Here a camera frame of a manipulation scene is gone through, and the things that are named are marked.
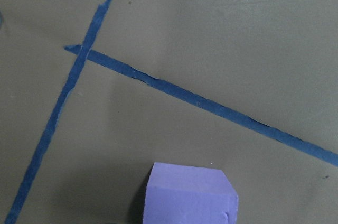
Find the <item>purple foam block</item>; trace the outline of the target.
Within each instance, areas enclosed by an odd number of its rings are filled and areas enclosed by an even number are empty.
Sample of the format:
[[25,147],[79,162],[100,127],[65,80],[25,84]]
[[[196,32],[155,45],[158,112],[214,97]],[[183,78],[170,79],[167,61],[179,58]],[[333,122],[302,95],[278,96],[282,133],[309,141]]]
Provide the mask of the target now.
[[156,162],[143,223],[236,223],[239,197],[217,169]]

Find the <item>blue tape strip diagonal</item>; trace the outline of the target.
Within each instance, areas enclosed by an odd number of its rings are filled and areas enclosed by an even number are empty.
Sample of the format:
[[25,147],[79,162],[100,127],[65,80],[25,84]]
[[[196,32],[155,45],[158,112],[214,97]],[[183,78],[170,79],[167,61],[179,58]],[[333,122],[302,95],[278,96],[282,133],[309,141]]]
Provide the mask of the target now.
[[206,110],[214,115],[222,117],[256,133],[272,138],[284,145],[287,145],[291,148],[315,157],[321,161],[337,166],[337,154],[321,148],[316,144],[304,141],[275,127],[263,124],[243,113],[223,106],[210,99],[204,98],[168,81],[154,78],[142,71],[131,67],[126,63],[111,58],[98,51],[91,50],[87,56],[87,59],[114,72],[120,73],[126,77],[139,80],[149,87],[152,87],[165,94],[187,102],[193,106]]

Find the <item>blue tape strip left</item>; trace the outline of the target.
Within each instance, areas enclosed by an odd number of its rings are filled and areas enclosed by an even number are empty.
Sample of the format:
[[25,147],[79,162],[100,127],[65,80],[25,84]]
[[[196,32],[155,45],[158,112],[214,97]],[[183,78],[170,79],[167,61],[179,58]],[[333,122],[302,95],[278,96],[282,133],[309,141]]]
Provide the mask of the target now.
[[29,165],[25,171],[22,182],[18,187],[17,194],[11,205],[11,208],[4,220],[4,223],[16,223],[18,217],[22,211],[24,203],[30,192],[31,186],[35,180],[35,177],[40,169],[44,155],[46,154],[51,139],[55,133],[60,115],[63,107],[67,101],[67,98],[75,88],[79,77],[84,69],[85,62],[89,56],[89,52],[95,43],[97,35],[104,22],[105,16],[109,10],[112,0],[105,0],[99,4],[90,22],[89,28],[86,32],[84,40],[80,46],[80,51],[76,57],[74,64],[72,65],[67,80],[62,87],[59,97],[55,103],[52,113],[47,121],[46,127],[39,139],[39,142],[35,148]]

